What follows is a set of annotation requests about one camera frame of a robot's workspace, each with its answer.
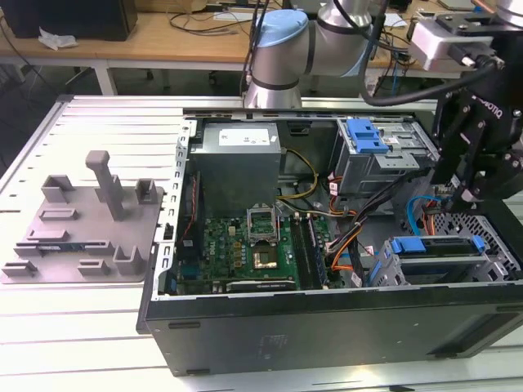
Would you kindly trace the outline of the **black gripper finger with wide plate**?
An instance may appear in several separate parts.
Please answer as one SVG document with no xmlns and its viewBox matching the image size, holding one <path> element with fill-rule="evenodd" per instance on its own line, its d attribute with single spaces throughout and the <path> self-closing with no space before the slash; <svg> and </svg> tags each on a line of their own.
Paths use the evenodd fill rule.
<svg viewBox="0 0 523 392">
<path fill-rule="evenodd" d="M 458 179 L 455 191 L 442 202 L 447 212 L 465 212 L 476 201 L 470 187 L 476 178 L 475 162 L 485 129 L 485 114 L 468 89 L 449 92 L 438 102 L 433 131 L 440 157 L 431 183 L 444 185 Z"/>
</svg>

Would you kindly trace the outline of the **black gripper finger with link bars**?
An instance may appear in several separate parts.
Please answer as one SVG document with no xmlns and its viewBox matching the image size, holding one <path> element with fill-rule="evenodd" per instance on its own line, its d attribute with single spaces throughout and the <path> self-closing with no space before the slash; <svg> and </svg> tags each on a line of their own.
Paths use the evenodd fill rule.
<svg viewBox="0 0 523 392">
<path fill-rule="evenodd" d="M 472 160 L 461 199 L 465 202 L 504 200 L 522 191 L 522 151 L 480 154 Z"/>
</svg>

